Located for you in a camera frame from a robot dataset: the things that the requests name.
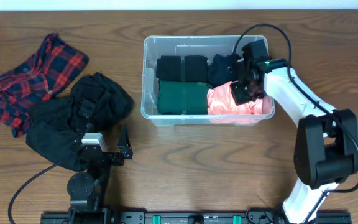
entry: wood grain surface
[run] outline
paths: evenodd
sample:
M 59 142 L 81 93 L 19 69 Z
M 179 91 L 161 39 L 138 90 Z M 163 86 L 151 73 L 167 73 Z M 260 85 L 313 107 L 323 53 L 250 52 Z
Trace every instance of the wood grain surface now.
M 135 109 L 122 122 L 129 127 L 134 158 L 115 170 L 110 204 L 150 211 L 277 207 L 297 178 L 292 161 L 296 127 L 279 105 L 272 119 L 253 127 L 156 128 L 140 114 L 147 36 L 239 35 L 258 22 L 281 27 L 291 39 L 293 66 L 303 81 L 358 119 L 358 11 L 0 12 L 0 74 L 34 53 L 45 35 L 58 32 L 89 55 L 81 75 L 102 72 L 135 99 Z M 273 57 L 287 56 L 278 32 L 253 33 L 266 36 Z M 104 136 L 111 147 L 118 129 Z M 14 192 L 50 165 L 25 145 L 25 138 L 13 138 L 0 124 L 0 223 L 8 223 Z M 31 183 L 14 205 L 16 223 L 39 223 L 44 211 L 67 210 L 66 184 L 73 174 L 57 167 Z M 340 188 L 351 187 L 357 178 L 353 175 Z M 348 209 L 358 223 L 358 191 L 332 194 L 323 208 Z

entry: clear plastic bin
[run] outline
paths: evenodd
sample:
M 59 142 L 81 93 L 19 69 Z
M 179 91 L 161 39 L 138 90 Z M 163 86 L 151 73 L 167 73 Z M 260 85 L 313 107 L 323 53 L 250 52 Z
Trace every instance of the clear plastic bin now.
M 274 115 L 274 100 L 265 96 L 263 99 L 263 115 L 161 115 L 157 111 L 158 78 L 155 75 L 157 59 L 162 55 L 203 55 L 208 63 L 213 61 L 215 54 L 229 55 L 239 36 L 150 36 L 144 40 L 142 105 L 144 118 L 152 120 L 156 126 L 172 126 L 175 124 L 234 124 L 253 125 Z M 236 50 L 241 54 L 241 47 L 249 42 L 264 40 L 262 35 L 244 36 Z

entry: folded black clothing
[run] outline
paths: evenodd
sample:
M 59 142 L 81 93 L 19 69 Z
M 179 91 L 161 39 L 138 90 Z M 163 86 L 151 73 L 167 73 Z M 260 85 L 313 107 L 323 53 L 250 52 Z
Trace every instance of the folded black clothing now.
M 241 59 L 235 54 L 235 61 Z M 233 64 L 233 56 L 222 56 L 216 54 L 213 58 L 212 64 L 208 66 L 208 81 L 212 86 L 218 87 L 229 81 L 237 81 L 239 76 L 236 72 L 232 72 L 230 67 Z
M 185 56 L 185 81 L 208 82 L 207 58 L 199 55 Z
M 199 55 L 161 56 L 157 59 L 156 76 L 160 81 L 208 82 L 207 58 Z
M 132 98 L 101 73 L 82 77 L 70 96 L 38 103 L 29 110 L 26 144 L 44 158 L 73 171 L 88 168 L 77 153 L 85 132 L 104 131 L 129 115 Z
M 155 75 L 163 81 L 182 81 L 180 56 L 161 56 L 157 59 Z

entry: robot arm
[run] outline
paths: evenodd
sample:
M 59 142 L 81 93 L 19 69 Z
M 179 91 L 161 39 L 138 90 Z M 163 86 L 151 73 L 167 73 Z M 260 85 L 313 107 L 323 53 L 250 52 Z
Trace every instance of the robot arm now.
M 357 172 L 358 160 L 352 154 L 352 149 L 345 149 L 345 144 L 343 144 L 344 136 L 341 136 L 333 147 L 324 145 L 324 137 L 328 138 L 328 136 L 335 136 L 333 131 L 335 129 L 335 123 L 331 121 L 326 122 L 325 124 L 323 124 L 324 122 L 318 124 L 318 118 L 323 118 L 323 121 L 327 121 L 327 114 L 319 108 L 316 108 L 310 100 L 295 88 L 294 84 L 290 81 L 287 72 L 287 67 L 282 67 L 266 73 L 264 75 L 264 90 L 266 94 L 280 103 L 299 128 L 296 140 L 297 144 L 295 146 L 294 163 L 300 178 L 297 180 L 291 195 L 284 201 L 283 211 L 290 223 L 304 223 L 307 217 L 309 217 L 309 220 L 307 221 L 316 218 L 317 209 L 324 202 L 325 197 L 323 197 L 323 200 L 320 201 L 320 203 L 318 201 L 326 190 L 335 189 L 348 175 Z M 321 98 L 316 96 L 299 79 L 294 69 L 291 68 L 290 72 L 298 86 L 312 97 L 312 99 L 319 102 L 319 104 L 326 110 L 332 113 L 336 112 L 335 107 L 327 104 Z M 343 118 L 346 117 L 343 116 L 342 112 L 337 113 L 337 116 L 342 116 Z M 356 117 L 352 113 L 350 116 L 354 123 L 352 124 L 352 130 L 357 131 Z M 314 120 L 317 121 L 316 125 L 308 125 L 313 123 Z M 313 128 L 319 130 L 317 132 L 310 131 Z M 308 140 L 317 142 L 317 144 L 308 144 Z M 330 150 L 335 152 L 335 156 L 328 158 L 325 154 Z M 297 162 L 296 160 L 299 160 L 299 157 L 303 157 L 304 154 L 309 155 L 309 158 L 304 157 L 302 162 Z M 301 165 L 304 162 L 308 163 L 307 167 Z M 325 170 L 322 169 L 323 166 L 319 166 L 323 163 L 328 166 Z M 313 210 L 313 207 L 317 203 L 319 203 L 317 209 L 310 215 L 309 212 Z
M 233 65 L 239 81 L 231 85 L 236 103 L 269 95 L 298 127 L 294 165 L 299 179 L 284 201 L 283 211 L 288 222 L 307 223 L 316 218 L 328 192 L 358 171 L 356 146 L 333 120 L 357 136 L 356 116 L 350 110 L 338 111 L 319 98 L 293 68 L 288 71 L 286 60 L 269 60 L 263 40 L 243 46 L 241 52 L 244 60 Z M 335 142 L 325 145 L 324 138 L 335 138 Z
M 327 104 L 321 98 L 316 96 L 296 75 L 296 72 L 291 68 L 291 75 L 295 81 L 304 91 L 307 92 L 315 101 L 319 102 L 321 106 L 328 111 L 334 111 L 335 107 Z M 320 109 L 315 108 L 314 105 L 306 99 L 303 94 L 299 92 L 290 82 L 287 74 L 287 68 L 277 68 L 265 75 L 264 90 L 266 94 L 273 97 L 283 107 L 285 112 L 291 117 L 292 121 L 298 126 L 301 118 L 309 115 L 324 116 L 326 115 Z M 335 189 L 339 184 L 330 183 L 324 184 L 317 189 L 312 190 L 310 186 L 304 184 L 300 179 L 297 180 L 291 195 L 284 201 L 283 210 L 290 223 L 303 223 L 308 216 L 308 212 L 312 211 L 314 205 L 318 203 L 321 194 L 327 189 Z M 316 218 L 317 210 L 310 216 L 310 220 Z
M 303 82 L 293 68 L 291 75 L 294 81 L 315 101 L 319 102 L 326 110 L 333 112 L 335 107 L 327 104 L 315 95 Z M 298 89 L 296 89 L 287 74 L 287 68 L 277 68 L 265 74 L 264 90 L 266 94 L 273 97 L 283 107 L 285 112 L 291 117 L 292 121 L 298 126 L 299 119 L 309 115 L 323 116 L 326 113 L 316 108 Z

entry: plaid shirt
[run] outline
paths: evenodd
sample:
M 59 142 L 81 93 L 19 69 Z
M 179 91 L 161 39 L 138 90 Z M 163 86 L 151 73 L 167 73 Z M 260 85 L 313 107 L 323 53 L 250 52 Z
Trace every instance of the plaid shirt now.
M 10 126 L 15 138 L 25 134 L 31 125 L 27 110 L 62 92 L 88 62 L 58 34 L 46 36 L 27 61 L 0 76 L 0 123 Z

